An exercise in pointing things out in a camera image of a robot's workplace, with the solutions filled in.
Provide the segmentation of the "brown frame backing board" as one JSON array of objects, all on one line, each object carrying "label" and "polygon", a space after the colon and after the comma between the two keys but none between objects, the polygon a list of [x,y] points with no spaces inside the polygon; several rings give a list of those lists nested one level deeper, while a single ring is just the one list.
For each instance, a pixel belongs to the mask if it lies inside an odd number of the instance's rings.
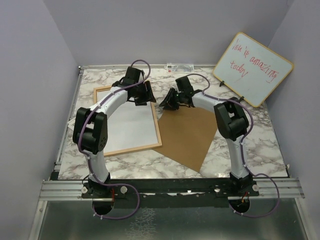
[{"label": "brown frame backing board", "polygon": [[216,116],[200,107],[164,110],[158,120],[162,146],[154,150],[199,172],[217,132]]}]

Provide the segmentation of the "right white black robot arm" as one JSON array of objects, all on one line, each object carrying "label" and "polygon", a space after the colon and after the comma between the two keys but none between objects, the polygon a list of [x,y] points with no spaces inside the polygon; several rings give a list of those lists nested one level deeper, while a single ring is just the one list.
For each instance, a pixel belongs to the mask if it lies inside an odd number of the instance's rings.
[{"label": "right white black robot arm", "polygon": [[164,110],[176,111],[182,106],[202,108],[215,114],[217,128],[225,138],[229,150],[231,172],[230,191],[240,196],[248,189],[253,176],[246,166],[243,138],[249,127],[249,120],[236,97],[219,98],[206,94],[206,90],[195,90],[188,76],[175,80],[177,89],[170,88],[159,104]]}]

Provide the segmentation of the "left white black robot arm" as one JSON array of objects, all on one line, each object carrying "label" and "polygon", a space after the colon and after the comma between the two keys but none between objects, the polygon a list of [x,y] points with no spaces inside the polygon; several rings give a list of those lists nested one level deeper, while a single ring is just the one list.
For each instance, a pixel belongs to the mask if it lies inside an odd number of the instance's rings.
[{"label": "left white black robot arm", "polygon": [[97,196],[106,197],[111,190],[110,173],[105,164],[104,148],[108,141],[108,119],[123,104],[133,100],[136,106],[155,102],[151,83],[143,70],[129,66],[125,76],[114,82],[108,95],[89,108],[76,112],[72,140],[88,164],[88,180]]}]

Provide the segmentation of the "white label strip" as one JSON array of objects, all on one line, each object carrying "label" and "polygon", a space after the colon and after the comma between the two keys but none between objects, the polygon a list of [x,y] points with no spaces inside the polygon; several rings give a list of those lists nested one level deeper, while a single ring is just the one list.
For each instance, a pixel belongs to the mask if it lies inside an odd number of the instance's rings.
[{"label": "white label strip", "polygon": [[173,64],[168,63],[165,67],[167,73],[169,74],[189,74],[194,73],[195,68],[193,64]]}]

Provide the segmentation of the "whiteboard with red writing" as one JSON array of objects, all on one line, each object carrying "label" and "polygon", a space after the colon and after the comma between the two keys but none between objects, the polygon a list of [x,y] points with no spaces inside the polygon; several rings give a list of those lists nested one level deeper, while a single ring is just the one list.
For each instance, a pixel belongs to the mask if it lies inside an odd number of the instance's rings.
[{"label": "whiteboard with red writing", "polygon": [[257,108],[293,69],[292,62],[245,33],[238,32],[212,74]]}]

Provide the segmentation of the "black mounting bar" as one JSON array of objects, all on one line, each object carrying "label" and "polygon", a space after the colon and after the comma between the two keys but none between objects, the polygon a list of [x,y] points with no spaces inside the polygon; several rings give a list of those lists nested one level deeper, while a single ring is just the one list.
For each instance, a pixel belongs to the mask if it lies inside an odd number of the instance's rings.
[{"label": "black mounting bar", "polygon": [[229,199],[257,197],[256,181],[236,188],[229,178],[112,179],[107,186],[84,183],[84,200],[117,208],[227,208]]}]

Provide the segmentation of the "small white bracket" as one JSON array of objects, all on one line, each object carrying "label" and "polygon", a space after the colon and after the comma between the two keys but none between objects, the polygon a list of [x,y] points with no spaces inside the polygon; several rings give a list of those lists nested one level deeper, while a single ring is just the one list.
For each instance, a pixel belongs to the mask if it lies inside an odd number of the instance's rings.
[{"label": "small white bracket", "polygon": [[69,121],[67,122],[67,127],[68,127],[70,130],[73,130],[73,129],[74,129],[74,127],[75,127],[75,121],[76,121],[76,119],[75,119],[75,118],[72,118],[71,120],[69,120]]}]

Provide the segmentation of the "left aluminium side rail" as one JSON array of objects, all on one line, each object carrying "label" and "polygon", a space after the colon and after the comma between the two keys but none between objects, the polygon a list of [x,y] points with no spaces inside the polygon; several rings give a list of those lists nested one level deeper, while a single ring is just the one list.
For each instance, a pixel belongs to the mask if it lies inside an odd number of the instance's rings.
[{"label": "left aluminium side rail", "polygon": [[82,78],[83,78],[83,73],[84,70],[82,69],[82,66],[78,66],[78,77],[77,77],[77,81],[76,81],[76,85],[75,85],[75,90],[73,93],[73,97],[72,97],[72,101],[71,101],[71,105],[67,114],[67,120],[66,120],[66,124],[63,130],[63,135],[62,135],[62,139],[58,148],[58,152],[57,152],[57,156],[56,156],[56,161],[53,164],[53,170],[50,174],[49,180],[58,180],[58,176],[59,176],[59,172],[60,172],[60,168],[61,168],[61,164],[62,164],[62,154],[63,154],[63,150],[64,150],[64,146],[65,146],[65,142],[66,139],[68,138],[68,125],[69,125],[69,121],[72,119],[73,116],[73,112],[76,106],[76,102],[77,102],[77,97],[79,94],[79,90],[80,90],[80,85],[82,82]]}]

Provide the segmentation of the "aluminium front rail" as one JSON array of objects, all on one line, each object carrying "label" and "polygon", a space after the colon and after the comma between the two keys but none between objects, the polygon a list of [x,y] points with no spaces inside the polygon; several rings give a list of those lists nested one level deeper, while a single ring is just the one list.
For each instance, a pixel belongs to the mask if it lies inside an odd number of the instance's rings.
[{"label": "aluminium front rail", "polygon": [[[229,200],[240,199],[243,193],[229,193],[227,180],[218,178],[219,183],[212,184],[213,178],[186,178],[186,179],[128,179],[129,185],[134,186],[143,196],[193,196],[213,194],[218,198]],[[305,198],[302,186],[297,178],[268,178],[258,177],[254,187],[247,190],[250,199],[296,199]],[[80,180],[48,180],[41,186],[40,201],[76,201],[94,199],[106,201],[110,197],[98,196],[84,190],[85,181]]]}]

